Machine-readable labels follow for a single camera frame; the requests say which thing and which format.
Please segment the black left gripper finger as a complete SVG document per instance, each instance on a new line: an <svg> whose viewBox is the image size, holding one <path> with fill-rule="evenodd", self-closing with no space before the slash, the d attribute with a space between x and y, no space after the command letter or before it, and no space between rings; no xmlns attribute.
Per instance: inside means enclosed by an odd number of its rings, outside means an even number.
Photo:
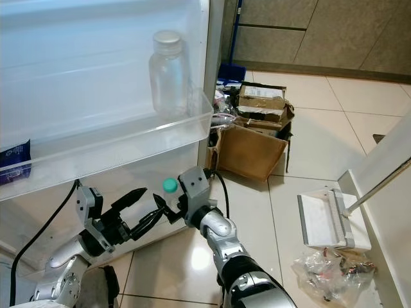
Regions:
<svg viewBox="0 0 411 308"><path fill-rule="evenodd" d="M147 188L138 188L129 191L129 193L124 194L115 202L111 203L110 211L111 213L121 213L123 209L134 205L138 200L141 199L144 193L146 193Z"/></svg>
<svg viewBox="0 0 411 308"><path fill-rule="evenodd" d="M133 240L137 241L146 235L164 216L166 216L166 214L162 209L156 209L144 215L135 228L133 228Z"/></svg>

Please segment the teal cap water bottle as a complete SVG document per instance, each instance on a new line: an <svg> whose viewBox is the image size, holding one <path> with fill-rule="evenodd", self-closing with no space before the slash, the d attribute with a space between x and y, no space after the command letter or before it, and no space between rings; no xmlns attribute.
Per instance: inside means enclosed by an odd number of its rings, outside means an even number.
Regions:
<svg viewBox="0 0 411 308"><path fill-rule="evenodd" d="M179 182L173 177L168 177L162 181L162 191L164 191L165 196L174 196L179 190Z"/></svg>

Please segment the clear fridge door shelf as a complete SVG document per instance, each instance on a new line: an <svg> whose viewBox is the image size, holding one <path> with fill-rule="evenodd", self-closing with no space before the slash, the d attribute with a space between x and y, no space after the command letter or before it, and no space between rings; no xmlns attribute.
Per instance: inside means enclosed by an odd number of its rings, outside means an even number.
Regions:
<svg viewBox="0 0 411 308"><path fill-rule="evenodd" d="M188 94L193 106L181 121L164 121L150 112L79 132L49 138L30 138L30 177L2 185L0 199L9 200L58 184L106 172L196 144L208 135L213 114L211 100L202 90Z"/></svg>

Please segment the open plain brown carton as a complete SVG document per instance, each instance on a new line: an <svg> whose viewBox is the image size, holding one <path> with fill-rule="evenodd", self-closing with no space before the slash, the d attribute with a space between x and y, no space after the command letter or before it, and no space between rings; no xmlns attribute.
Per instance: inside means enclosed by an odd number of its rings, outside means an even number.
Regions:
<svg viewBox="0 0 411 308"><path fill-rule="evenodd" d="M239 117L211 127L205 167L266 182L290 144L292 126Z"/></svg>

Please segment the blue chocolate bar pack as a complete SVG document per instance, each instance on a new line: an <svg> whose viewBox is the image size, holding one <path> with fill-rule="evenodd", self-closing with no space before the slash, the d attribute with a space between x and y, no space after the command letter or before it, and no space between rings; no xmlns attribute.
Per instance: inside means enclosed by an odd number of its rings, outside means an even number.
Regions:
<svg viewBox="0 0 411 308"><path fill-rule="evenodd" d="M31 159L31 141L18 144L0 152L0 185L20 181L30 177L31 164L23 164Z"/></svg>

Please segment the clear bottle grey cap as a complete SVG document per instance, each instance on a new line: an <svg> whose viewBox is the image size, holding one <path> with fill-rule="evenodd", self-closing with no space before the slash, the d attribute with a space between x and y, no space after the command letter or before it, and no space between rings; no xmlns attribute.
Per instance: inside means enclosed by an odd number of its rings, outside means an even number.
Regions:
<svg viewBox="0 0 411 308"><path fill-rule="evenodd" d="M165 121L181 121L188 116L190 71L185 43L174 30L153 35L153 54L149 61L152 105Z"/></svg>

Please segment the small carton white label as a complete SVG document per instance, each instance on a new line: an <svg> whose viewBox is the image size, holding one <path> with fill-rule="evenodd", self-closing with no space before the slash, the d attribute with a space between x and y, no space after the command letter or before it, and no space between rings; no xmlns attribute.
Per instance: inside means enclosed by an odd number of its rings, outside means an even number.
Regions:
<svg viewBox="0 0 411 308"><path fill-rule="evenodd" d="M238 112L241 116L264 121L280 121L286 112L286 88L243 82L238 91Z"/></svg>

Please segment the white dustpan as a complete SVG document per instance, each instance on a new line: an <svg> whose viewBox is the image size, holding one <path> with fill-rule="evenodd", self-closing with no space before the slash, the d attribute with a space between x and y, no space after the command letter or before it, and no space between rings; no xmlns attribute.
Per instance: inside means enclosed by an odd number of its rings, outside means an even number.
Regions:
<svg viewBox="0 0 411 308"><path fill-rule="evenodd" d="M367 252L372 249L362 210L354 194L340 189L312 191L297 196L303 242L311 248Z"/></svg>

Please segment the blue mop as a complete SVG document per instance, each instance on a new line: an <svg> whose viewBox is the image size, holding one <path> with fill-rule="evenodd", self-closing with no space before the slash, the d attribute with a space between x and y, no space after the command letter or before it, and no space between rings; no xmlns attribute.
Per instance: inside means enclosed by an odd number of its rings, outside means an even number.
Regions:
<svg viewBox="0 0 411 308"><path fill-rule="evenodd" d="M243 65L236 65L234 63L239 20L241 17L241 8L243 8L243 0L238 0L238 5L234 16L234 24L232 24L228 62L221 64L220 69L218 70L218 78L224 80L243 81L245 79L246 67L244 67Z"/></svg>

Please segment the clear plastic rubbish bag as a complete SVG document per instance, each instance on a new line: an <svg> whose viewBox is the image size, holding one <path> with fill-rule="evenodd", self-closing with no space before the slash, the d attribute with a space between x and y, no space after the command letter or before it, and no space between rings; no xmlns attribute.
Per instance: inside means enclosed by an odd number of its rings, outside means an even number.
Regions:
<svg viewBox="0 0 411 308"><path fill-rule="evenodd" d="M364 253L323 248L294 259L297 285L312 300L353 308L371 284L378 267Z"/></svg>

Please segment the pale broom stick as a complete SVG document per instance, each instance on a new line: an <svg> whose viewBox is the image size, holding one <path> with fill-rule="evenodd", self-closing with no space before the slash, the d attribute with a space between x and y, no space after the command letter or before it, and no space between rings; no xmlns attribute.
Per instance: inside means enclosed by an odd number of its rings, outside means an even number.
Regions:
<svg viewBox="0 0 411 308"><path fill-rule="evenodd" d="M398 177L403 171L396 171L391 173L389 176L385 177L381 182L376 185L376 187L372 188L368 193L364 194L364 196L359 197L352 205L347 206L344 211L345 216L350 216L355 209L358 209L363 203L367 202L370 198L375 196L379 193L383 188L387 187L396 177Z"/></svg>

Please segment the beige kitchen cabinet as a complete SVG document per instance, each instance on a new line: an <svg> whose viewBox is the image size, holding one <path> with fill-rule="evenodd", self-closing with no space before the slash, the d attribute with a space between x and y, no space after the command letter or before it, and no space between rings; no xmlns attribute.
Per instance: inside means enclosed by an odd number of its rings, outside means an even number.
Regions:
<svg viewBox="0 0 411 308"><path fill-rule="evenodd" d="M411 84L411 0L224 0L221 58Z"/></svg>

